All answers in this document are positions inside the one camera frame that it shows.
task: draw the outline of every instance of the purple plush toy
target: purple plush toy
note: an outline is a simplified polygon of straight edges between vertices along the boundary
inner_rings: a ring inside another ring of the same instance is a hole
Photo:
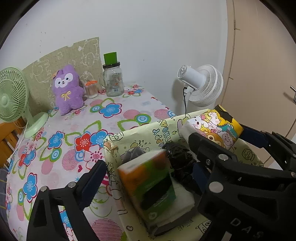
[[[52,91],[56,96],[56,106],[61,115],[76,110],[84,105],[83,88],[79,86],[79,76],[74,67],[69,64],[57,72],[54,77]]]

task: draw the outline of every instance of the plush toy eye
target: plush toy eye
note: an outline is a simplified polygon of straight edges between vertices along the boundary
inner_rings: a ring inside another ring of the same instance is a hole
[[[62,79],[59,77],[59,78],[56,78],[55,82],[54,82],[54,86],[56,88],[59,88],[60,87],[60,83],[61,83]]]
[[[73,80],[73,75],[72,75],[71,73],[66,74],[66,75],[65,75],[65,80],[66,80],[67,82],[72,81],[72,80]]]

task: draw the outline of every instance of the fan stand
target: fan stand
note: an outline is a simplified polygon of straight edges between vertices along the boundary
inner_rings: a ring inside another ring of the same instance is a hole
[[[32,117],[29,108],[25,109],[25,116],[28,121],[28,125],[30,126],[25,132],[25,138],[30,138],[31,136],[35,135],[42,126],[47,122],[49,117],[48,113],[40,112],[34,117]]]

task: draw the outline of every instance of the wooden chair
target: wooden chair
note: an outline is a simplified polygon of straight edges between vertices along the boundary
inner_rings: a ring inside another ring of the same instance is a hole
[[[22,118],[15,121],[19,127],[24,127],[25,122]],[[13,153],[9,143],[13,148],[16,147],[18,137],[16,134],[21,135],[22,128],[18,128],[13,122],[12,123],[1,123],[0,124],[0,167],[3,167],[6,160]]]

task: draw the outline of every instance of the door frame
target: door frame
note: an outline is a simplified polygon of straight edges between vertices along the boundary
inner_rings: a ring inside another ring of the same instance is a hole
[[[225,55],[225,63],[223,68],[223,88],[220,96],[217,98],[215,105],[222,104],[222,101],[225,96],[228,80],[230,77],[233,52],[234,52],[234,42],[235,42],[235,31],[240,31],[240,29],[236,29],[235,27],[235,11],[234,11],[234,3],[233,0],[226,0],[227,5],[227,22],[228,22],[228,30],[227,30],[227,45],[226,45],[226,55]],[[296,134],[296,119],[291,126],[286,138],[291,140]],[[265,162],[264,166],[269,167],[274,162],[274,159],[269,157]]]

